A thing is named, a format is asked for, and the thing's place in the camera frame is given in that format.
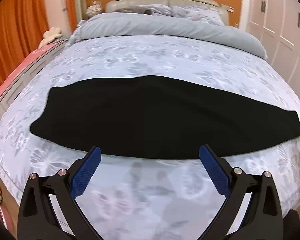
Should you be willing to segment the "grey folded duvet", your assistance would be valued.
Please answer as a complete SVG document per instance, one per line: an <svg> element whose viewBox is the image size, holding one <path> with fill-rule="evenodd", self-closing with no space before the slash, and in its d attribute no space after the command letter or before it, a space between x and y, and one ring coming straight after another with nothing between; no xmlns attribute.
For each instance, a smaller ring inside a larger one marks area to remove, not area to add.
<svg viewBox="0 0 300 240"><path fill-rule="evenodd" d="M109 12L82 21L67 47L93 38L110 36L166 35L191 38L236 48L267 59L267 52L253 35L234 27L218 26L177 17Z"/></svg>

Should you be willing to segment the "white bedside lamp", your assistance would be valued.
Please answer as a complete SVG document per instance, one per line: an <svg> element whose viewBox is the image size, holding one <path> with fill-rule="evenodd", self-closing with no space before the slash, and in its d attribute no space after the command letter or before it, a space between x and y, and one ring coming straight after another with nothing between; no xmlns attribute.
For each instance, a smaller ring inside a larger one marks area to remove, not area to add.
<svg viewBox="0 0 300 240"><path fill-rule="evenodd" d="M92 18L95 15L101 14L104 12L101 1L93 1L92 5L87 7L86 16L87 18Z"/></svg>

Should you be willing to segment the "white flower plush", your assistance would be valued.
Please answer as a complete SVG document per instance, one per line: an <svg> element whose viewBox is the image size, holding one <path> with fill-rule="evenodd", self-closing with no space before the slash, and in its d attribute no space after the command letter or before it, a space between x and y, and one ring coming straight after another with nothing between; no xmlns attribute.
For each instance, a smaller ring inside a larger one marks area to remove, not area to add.
<svg viewBox="0 0 300 240"><path fill-rule="evenodd" d="M41 40L38 49L50 44L55 39L62 37L62 32L59 27L51 27L48 31L43 33L43 39Z"/></svg>

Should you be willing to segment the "orange curtain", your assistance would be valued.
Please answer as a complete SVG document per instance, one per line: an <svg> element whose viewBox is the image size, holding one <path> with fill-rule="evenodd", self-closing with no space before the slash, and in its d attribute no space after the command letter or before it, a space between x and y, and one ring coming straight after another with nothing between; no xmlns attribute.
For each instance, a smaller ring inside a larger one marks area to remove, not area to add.
<svg viewBox="0 0 300 240"><path fill-rule="evenodd" d="M76 24L75 0L0 0L0 86L45 32L59 28L70 36Z"/></svg>

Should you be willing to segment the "beige padded headboard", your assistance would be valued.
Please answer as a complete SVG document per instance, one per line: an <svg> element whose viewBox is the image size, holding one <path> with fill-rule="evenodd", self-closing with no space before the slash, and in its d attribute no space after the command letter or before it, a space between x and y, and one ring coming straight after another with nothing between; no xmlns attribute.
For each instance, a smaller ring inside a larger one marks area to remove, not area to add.
<svg viewBox="0 0 300 240"><path fill-rule="evenodd" d="M229 25L230 23L228 11L213 0L113 0L106 4L104 11L114 12L120 8L150 4L176 5L179 7L195 6L214 8L221 13L221 19L225 25Z"/></svg>

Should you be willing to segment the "patterned pillow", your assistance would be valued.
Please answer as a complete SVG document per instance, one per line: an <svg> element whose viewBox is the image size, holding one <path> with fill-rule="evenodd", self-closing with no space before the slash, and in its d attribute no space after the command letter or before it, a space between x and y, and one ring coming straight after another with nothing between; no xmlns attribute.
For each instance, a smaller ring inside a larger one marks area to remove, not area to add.
<svg viewBox="0 0 300 240"><path fill-rule="evenodd" d="M198 21L218 26L225 26L222 20L222 13L209 7L186 6L179 7L175 5L150 4L133 5L130 7L116 9L115 12L146 14L153 16L168 16L183 18L191 21Z"/></svg>

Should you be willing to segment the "white wardrobe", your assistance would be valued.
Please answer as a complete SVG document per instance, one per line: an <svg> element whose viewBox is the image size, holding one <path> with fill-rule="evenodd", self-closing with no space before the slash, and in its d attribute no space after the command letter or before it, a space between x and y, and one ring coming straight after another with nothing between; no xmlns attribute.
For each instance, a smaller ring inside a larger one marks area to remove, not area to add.
<svg viewBox="0 0 300 240"><path fill-rule="evenodd" d="M242 0L240 28L261 41L268 63L300 99L300 3Z"/></svg>

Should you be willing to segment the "pink topped drawer bench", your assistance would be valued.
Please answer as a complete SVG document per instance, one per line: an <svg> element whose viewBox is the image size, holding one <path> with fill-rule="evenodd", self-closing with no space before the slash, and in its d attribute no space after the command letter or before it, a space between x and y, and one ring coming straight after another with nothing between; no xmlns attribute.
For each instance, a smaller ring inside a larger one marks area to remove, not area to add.
<svg viewBox="0 0 300 240"><path fill-rule="evenodd" d="M57 55L66 44L60 38L40 49L31 52L25 60L7 77L0 86L0 120L11 103L18 97L27 84Z"/></svg>

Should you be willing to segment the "black pants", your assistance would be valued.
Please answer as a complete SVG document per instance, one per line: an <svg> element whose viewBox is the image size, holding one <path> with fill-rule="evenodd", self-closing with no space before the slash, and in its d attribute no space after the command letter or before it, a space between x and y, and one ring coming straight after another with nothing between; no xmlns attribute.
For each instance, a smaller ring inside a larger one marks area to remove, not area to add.
<svg viewBox="0 0 300 240"><path fill-rule="evenodd" d="M49 90L32 134L66 148L147 159L268 149L300 137L295 111L163 76L96 78Z"/></svg>

